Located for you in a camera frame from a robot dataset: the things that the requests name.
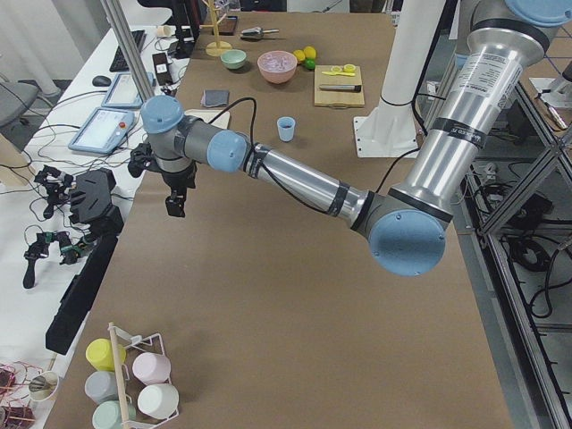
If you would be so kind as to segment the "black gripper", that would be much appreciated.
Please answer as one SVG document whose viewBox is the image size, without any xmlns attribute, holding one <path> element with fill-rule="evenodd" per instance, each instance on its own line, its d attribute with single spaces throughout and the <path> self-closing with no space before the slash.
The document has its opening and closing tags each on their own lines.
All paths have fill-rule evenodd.
<svg viewBox="0 0 572 429">
<path fill-rule="evenodd" d="M 162 172 L 164 183 L 170 188 L 170 196 L 165 199 L 167 214 L 172 217 L 185 217 L 187 189 L 196 188 L 197 166 L 190 164 L 179 172 Z"/>
</svg>

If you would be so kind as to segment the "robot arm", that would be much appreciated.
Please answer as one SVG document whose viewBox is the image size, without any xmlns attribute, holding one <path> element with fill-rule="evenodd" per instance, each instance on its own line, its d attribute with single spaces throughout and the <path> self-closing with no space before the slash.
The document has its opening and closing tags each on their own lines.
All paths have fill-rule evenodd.
<svg viewBox="0 0 572 429">
<path fill-rule="evenodd" d="M 468 58 L 403 182 L 386 195 L 361 191 L 244 135 L 184 114 L 178 100 L 151 97 L 141 109 L 147 140 L 128 169 L 158 172 L 170 187 L 169 215 L 181 217 L 199 164 L 243 171 L 271 182 L 316 212 L 343 218 L 368 241 L 375 261 L 401 276 L 432 270 L 442 259 L 450 199 L 517 84 L 539 62 L 557 28 L 571 19 L 568 1 L 480 1 L 470 10 Z"/>
</svg>

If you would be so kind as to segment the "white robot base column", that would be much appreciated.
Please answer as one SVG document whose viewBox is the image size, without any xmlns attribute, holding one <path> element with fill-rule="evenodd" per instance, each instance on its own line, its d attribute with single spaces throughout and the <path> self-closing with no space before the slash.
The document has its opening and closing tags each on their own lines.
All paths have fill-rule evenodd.
<svg viewBox="0 0 572 429">
<path fill-rule="evenodd" d="M 445 4 L 403 3 L 379 104 L 354 119 L 359 157 L 398 157 L 417 148 L 413 99 Z"/>
</svg>

